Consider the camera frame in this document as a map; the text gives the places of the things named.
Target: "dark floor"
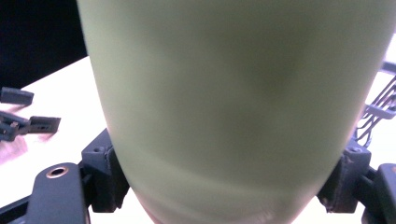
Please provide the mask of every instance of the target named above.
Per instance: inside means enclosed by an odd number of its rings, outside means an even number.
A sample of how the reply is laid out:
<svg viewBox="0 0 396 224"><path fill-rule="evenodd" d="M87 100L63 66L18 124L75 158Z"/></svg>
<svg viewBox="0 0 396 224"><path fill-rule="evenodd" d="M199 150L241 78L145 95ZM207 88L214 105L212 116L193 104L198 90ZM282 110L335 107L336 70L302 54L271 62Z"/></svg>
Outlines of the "dark floor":
<svg viewBox="0 0 396 224"><path fill-rule="evenodd" d="M87 56L76 0L0 0L0 88L21 88Z"/></svg>

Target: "black clamp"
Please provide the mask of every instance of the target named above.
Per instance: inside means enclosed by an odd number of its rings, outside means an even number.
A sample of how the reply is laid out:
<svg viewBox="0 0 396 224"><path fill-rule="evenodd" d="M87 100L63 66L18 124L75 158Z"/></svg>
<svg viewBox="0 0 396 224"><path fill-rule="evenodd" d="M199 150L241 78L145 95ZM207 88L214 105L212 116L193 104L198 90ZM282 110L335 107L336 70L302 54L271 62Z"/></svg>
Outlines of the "black clamp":
<svg viewBox="0 0 396 224"><path fill-rule="evenodd" d="M32 116L24 119L0 111L0 141L12 142L19 134L56 133L60 122L60 118Z"/></svg>
<svg viewBox="0 0 396 224"><path fill-rule="evenodd" d="M0 102L14 105L31 105L34 96L35 94L29 91L3 87L0 93Z"/></svg>

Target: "white table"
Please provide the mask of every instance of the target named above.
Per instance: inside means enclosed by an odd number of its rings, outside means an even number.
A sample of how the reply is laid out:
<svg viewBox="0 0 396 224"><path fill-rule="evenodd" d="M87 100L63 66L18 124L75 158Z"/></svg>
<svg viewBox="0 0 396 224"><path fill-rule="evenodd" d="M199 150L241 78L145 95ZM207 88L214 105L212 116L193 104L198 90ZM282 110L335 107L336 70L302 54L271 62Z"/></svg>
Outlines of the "white table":
<svg viewBox="0 0 396 224"><path fill-rule="evenodd" d="M385 79L386 75L377 76L371 97ZM27 134L18 136L12 143L0 142L0 207L29 195L35 176L43 169L61 162L78 163L81 150L106 127L89 58L40 79L24 90L35 93L31 105L0 104L0 110L28 119L47 116L60 117L62 121L54 135ZM389 141L391 136L396 136L395 127L396 119L382 121L375 128L371 146L374 168L382 162L396 162L396 142ZM361 223L362 210L360 205L354 215L326 214L325 208L314 198L293 223ZM152 223L131 190L121 210L114 214L91 212L91 221L92 224Z"/></svg>

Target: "white surface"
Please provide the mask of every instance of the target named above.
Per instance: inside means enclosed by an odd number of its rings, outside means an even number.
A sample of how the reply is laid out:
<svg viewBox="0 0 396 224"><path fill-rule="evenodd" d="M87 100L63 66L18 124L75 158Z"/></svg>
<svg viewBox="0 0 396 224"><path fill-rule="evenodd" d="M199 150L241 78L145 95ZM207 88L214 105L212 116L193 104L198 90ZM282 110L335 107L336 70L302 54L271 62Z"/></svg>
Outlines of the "white surface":
<svg viewBox="0 0 396 224"><path fill-rule="evenodd" d="M382 87L387 75L377 76L372 92ZM28 134L12 142L0 142L0 207L31 193L35 176L43 169L60 162L80 161L80 151L105 127L89 58L85 58L51 76L24 88L35 93L32 105L20 107L0 104L0 110L30 118L48 116L62 118L54 135ZM396 119L381 121L375 128L372 165L395 162ZM326 214L316 198L293 222L361 223L363 207L353 215ZM93 224L152 223L130 190L121 210L114 214L94 214Z"/></svg>

